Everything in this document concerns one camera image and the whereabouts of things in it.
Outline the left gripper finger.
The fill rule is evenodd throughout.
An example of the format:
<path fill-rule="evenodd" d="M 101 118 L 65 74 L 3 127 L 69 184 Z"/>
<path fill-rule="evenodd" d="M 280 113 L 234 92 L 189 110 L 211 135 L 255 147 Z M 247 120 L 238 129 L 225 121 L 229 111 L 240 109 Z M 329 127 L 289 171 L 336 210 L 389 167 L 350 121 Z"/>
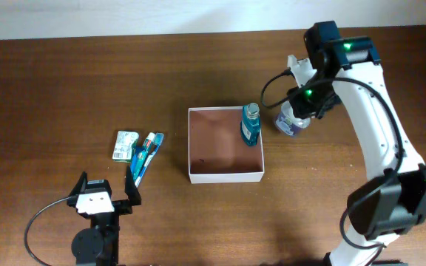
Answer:
<path fill-rule="evenodd" d="M 126 167 L 124 192 L 128 197 L 131 206 L 141 205 L 141 195 L 138 187 L 135 185 L 134 177 L 132 176 L 131 168 Z"/>
<path fill-rule="evenodd" d="M 83 171 L 77 183 L 75 184 L 74 188 L 69 193 L 69 196 L 74 197 L 76 195 L 79 195 L 81 192 L 85 190 L 86 184 L 87 184 L 87 173 Z"/>

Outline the clear pump soap bottle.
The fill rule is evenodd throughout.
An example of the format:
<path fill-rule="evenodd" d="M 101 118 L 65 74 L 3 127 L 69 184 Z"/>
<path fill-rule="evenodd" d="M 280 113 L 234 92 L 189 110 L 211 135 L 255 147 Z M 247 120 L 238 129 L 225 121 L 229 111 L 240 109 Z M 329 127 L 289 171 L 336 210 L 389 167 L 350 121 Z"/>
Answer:
<path fill-rule="evenodd" d="M 294 116 L 294 110 L 291 104 L 286 101 L 280 107 L 280 112 L 274 120 L 275 126 L 284 134 L 294 137 L 303 129 L 309 127 L 310 118 L 298 118 Z"/>

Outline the blue mouthwash bottle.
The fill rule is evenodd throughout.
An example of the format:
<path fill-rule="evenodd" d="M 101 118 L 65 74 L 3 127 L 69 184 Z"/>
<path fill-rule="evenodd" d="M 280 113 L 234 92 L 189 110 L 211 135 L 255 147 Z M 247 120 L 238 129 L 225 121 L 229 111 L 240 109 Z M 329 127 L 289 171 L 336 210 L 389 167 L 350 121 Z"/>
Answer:
<path fill-rule="evenodd" d="M 247 146 L 256 146 L 261 130 L 260 108 L 256 103 L 243 106 L 240 133 Z"/>

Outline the blue disposable razor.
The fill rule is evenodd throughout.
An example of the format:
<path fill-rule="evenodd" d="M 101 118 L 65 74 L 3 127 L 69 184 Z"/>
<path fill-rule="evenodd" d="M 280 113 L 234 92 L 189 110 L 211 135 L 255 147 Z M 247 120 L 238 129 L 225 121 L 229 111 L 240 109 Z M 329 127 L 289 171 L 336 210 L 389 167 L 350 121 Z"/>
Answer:
<path fill-rule="evenodd" d="M 148 152 L 145 147 L 140 146 L 135 148 L 130 166 L 131 174 L 134 179 L 136 179 L 140 174 L 147 155 Z"/>

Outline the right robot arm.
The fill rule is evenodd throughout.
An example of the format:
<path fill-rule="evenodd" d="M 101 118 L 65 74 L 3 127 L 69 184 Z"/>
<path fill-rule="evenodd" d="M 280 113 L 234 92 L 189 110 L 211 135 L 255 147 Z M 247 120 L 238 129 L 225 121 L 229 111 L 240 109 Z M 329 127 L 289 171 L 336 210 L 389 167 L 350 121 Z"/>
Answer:
<path fill-rule="evenodd" d="M 343 38 L 335 22 L 304 35 L 308 57 L 291 58 L 297 86 L 287 100 L 300 119 L 342 104 L 365 160 L 366 183 L 348 196 L 342 241 L 326 265 L 372 265 L 401 235 L 426 220 L 426 164 L 409 141 L 388 95 L 381 59 L 367 36 Z"/>

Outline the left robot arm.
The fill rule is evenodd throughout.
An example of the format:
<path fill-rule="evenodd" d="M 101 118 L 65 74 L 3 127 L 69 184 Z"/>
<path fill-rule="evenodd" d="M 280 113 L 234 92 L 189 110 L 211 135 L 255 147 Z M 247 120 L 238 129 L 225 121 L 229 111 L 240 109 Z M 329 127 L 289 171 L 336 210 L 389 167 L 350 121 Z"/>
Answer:
<path fill-rule="evenodd" d="M 126 167 L 126 199 L 113 200 L 108 180 L 88 180 L 84 171 L 69 193 L 67 205 L 90 221 L 90 226 L 73 238 L 71 251 L 77 265 L 114 266 L 119 264 L 120 217 L 131 215 L 141 204 L 141 195 Z"/>

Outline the small toothpaste tube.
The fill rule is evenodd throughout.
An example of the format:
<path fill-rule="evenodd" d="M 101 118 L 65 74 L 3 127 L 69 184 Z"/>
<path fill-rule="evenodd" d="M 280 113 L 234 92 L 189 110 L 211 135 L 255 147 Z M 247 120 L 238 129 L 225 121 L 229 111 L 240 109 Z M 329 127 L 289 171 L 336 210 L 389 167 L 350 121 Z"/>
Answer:
<path fill-rule="evenodd" d="M 145 139 L 145 141 L 143 142 L 143 147 L 145 147 L 146 148 L 146 151 L 148 152 L 149 151 L 149 148 L 150 148 L 150 146 L 152 145 L 152 143 L 154 142 L 154 140 L 155 140 L 155 133 L 154 132 L 150 132 L 148 135 L 147 135 L 147 137 L 146 137 L 146 139 Z M 140 176 L 140 174 L 138 175 L 138 177 L 136 178 L 136 179 L 134 179 L 134 181 L 135 181 L 135 185 L 136 186 L 138 186 L 138 180 L 139 180 L 139 176 Z"/>

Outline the green white soap packet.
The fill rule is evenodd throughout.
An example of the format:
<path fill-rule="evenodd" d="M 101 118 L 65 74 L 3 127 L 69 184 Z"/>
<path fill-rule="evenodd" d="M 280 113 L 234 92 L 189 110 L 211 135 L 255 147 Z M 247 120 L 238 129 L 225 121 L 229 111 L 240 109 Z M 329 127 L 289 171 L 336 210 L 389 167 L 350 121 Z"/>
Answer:
<path fill-rule="evenodd" d="M 134 147 L 139 139 L 137 132 L 118 131 L 115 146 L 112 153 L 112 159 L 115 162 L 130 163 Z"/>

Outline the blue white toothbrush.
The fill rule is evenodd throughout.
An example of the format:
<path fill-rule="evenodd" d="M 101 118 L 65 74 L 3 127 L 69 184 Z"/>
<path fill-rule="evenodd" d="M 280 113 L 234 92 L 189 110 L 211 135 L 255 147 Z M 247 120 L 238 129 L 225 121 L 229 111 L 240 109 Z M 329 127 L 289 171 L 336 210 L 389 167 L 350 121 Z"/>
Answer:
<path fill-rule="evenodd" d="M 142 170 L 140 172 L 140 176 L 139 176 L 139 180 L 138 180 L 138 182 L 139 182 L 138 186 L 140 185 L 141 180 L 143 179 L 143 176 L 146 173 L 146 170 L 147 170 L 149 164 L 151 163 L 153 157 L 157 154 L 158 149 L 160 148 L 160 146 L 161 146 L 161 144 L 163 142 L 163 139 L 164 139 L 164 134 L 163 133 L 157 132 L 155 134 L 156 134 L 155 135 L 155 140 L 154 140 L 154 142 L 152 143 L 152 145 L 149 148 L 147 158 L 146 158 L 145 163 L 143 164 L 143 168 L 142 168 Z"/>

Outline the white square cardboard box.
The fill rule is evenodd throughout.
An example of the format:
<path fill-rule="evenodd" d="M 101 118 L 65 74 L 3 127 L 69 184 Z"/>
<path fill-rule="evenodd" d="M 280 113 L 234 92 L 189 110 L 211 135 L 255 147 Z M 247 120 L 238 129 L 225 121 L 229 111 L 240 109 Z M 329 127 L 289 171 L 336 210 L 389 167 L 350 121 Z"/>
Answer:
<path fill-rule="evenodd" d="M 257 183 L 265 172 L 263 139 L 248 146 L 240 106 L 188 110 L 188 175 L 192 184 Z"/>

